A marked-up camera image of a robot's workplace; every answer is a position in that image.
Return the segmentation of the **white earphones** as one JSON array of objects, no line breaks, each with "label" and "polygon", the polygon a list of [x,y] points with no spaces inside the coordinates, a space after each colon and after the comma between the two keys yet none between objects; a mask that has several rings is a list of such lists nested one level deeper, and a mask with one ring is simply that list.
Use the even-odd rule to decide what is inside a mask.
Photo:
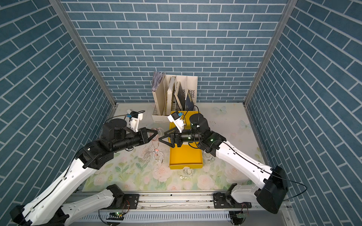
[{"label": "white earphones", "polygon": [[203,156],[203,161],[205,161],[205,162],[214,161],[214,157],[210,153],[203,152],[202,156]]},{"label": "white earphones", "polygon": [[194,169],[191,169],[190,167],[184,167],[183,168],[183,174],[180,175],[180,179],[187,179],[191,177],[194,174]]},{"label": "white earphones", "polygon": [[164,155],[164,153],[162,151],[156,150],[153,153],[153,158],[154,158],[154,161],[156,161],[158,163],[163,163],[165,155]]}]

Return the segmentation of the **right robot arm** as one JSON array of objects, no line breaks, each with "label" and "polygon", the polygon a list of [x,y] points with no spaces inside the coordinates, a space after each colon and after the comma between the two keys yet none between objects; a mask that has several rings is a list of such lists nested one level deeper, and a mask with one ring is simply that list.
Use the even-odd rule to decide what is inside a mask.
[{"label": "right robot arm", "polygon": [[198,149],[229,163],[255,184],[256,187],[249,192],[232,185],[228,190],[230,204],[258,202],[268,212],[278,213],[288,192],[287,176],[283,168],[272,168],[243,153],[224,136],[212,131],[207,119],[200,113],[189,118],[188,130],[185,129],[182,114],[178,111],[167,118],[175,127],[159,138],[161,143],[174,148],[181,147],[184,143],[196,142]]}]

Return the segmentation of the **yellow drawer cabinet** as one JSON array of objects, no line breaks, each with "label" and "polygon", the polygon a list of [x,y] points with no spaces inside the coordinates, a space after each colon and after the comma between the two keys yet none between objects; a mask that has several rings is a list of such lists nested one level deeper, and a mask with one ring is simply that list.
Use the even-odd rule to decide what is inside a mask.
[{"label": "yellow drawer cabinet", "polygon": [[[184,120],[185,127],[186,127],[187,123],[185,121],[185,114],[184,113],[183,113],[183,120]],[[182,132],[181,134],[182,134],[183,142],[196,143],[196,138],[195,138],[195,134],[194,134],[193,131],[186,131],[186,132]]]}]

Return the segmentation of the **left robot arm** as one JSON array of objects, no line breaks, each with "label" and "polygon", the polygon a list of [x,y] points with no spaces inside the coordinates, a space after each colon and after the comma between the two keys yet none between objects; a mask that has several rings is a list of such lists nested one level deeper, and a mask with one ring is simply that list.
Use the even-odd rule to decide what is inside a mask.
[{"label": "left robot arm", "polygon": [[110,185],[100,193],[73,204],[66,199],[91,175],[114,158],[116,152],[131,150],[149,143],[157,130],[140,128],[133,131],[124,119],[112,119],[102,126],[101,138],[86,144],[74,156],[68,168],[38,197],[11,212],[12,221],[19,226],[68,226],[94,211],[126,206],[124,192]]}]

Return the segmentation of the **pink earphones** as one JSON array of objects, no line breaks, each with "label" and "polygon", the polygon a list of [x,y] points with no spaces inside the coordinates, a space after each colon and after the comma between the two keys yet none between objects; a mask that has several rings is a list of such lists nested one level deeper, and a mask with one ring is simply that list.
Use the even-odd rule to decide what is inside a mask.
[{"label": "pink earphones", "polygon": [[156,150],[159,151],[160,142],[158,141],[158,138],[163,135],[163,131],[164,131],[162,128],[155,128],[155,130],[158,130],[158,135],[152,140],[152,145],[154,146],[154,152]]}]

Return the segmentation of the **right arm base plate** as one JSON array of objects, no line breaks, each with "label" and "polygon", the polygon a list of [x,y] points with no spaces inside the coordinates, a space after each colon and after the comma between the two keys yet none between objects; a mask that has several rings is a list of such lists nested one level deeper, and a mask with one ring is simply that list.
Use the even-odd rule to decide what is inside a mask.
[{"label": "right arm base plate", "polygon": [[226,209],[226,208],[234,208],[234,209],[241,209],[241,208],[251,208],[252,205],[250,202],[242,202],[239,203],[231,196],[231,191],[237,185],[237,183],[233,183],[229,189],[225,193],[217,192],[213,194],[214,200],[214,208],[215,209]]}]

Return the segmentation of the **yellow drawer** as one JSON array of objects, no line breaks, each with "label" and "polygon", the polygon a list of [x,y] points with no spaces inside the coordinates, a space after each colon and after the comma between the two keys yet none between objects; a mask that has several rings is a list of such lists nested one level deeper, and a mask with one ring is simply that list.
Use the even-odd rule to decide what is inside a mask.
[{"label": "yellow drawer", "polygon": [[203,157],[200,149],[195,149],[189,145],[170,148],[170,169],[200,169],[203,167]]}]

